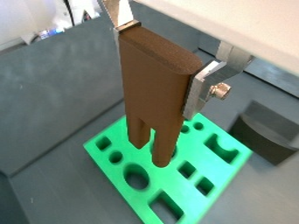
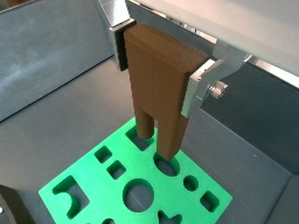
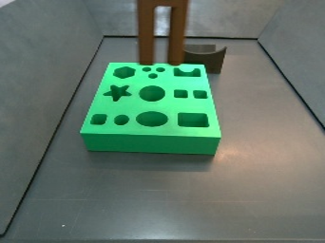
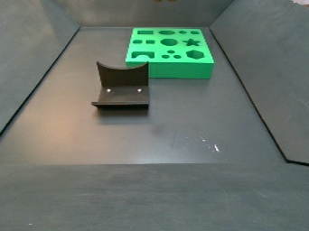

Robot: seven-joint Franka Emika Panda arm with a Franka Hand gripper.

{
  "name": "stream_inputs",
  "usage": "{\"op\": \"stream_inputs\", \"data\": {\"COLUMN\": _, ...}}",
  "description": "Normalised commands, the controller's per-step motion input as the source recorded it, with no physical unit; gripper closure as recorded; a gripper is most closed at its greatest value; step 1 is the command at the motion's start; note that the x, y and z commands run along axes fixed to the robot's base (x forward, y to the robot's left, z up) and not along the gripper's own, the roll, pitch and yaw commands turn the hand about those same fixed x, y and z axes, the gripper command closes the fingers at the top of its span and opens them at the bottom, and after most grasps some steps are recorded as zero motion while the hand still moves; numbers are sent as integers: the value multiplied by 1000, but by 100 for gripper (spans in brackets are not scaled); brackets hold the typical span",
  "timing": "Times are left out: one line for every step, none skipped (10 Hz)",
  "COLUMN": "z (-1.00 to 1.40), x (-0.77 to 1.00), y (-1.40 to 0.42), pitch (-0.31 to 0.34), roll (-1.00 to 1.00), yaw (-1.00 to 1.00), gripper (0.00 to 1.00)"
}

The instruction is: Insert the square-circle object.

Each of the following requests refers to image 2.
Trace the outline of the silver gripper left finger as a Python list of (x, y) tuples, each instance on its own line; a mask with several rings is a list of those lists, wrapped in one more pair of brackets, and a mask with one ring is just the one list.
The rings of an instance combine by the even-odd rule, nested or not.
[(130, 17), (126, 0), (98, 0), (98, 3), (108, 23), (116, 67), (125, 71), (129, 68), (125, 32), (137, 21)]

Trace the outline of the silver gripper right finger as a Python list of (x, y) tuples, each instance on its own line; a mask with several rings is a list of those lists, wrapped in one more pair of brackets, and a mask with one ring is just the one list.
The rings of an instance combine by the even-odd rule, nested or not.
[(182, 115), (185, 117), (190, 117), (195, 101), (203, 102), (209, 95), (215, 99), (225, 95), (229, 85), (221, 80), (243, 67), (251, 55), (218, 40), (213, 57), (215, 59), (209, 59), (190, 76), (182, 105)]

